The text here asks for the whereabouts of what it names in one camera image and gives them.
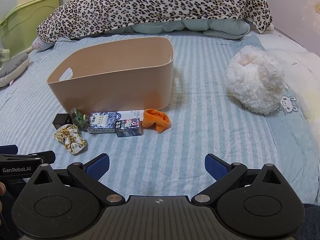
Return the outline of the person's left hand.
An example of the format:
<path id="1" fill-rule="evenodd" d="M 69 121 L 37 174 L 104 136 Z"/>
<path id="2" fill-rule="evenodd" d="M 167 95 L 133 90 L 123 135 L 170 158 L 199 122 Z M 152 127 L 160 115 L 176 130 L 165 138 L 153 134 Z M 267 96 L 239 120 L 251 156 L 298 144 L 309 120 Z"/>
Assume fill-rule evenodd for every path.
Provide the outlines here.
<path id="1" fill-rule="evenodd" d="M 3 196 L 6 193 L 5 185 L 0 182 L 0 196 Z M 0 202 L 0 211 L 2 211 L 2 203 Z"/>

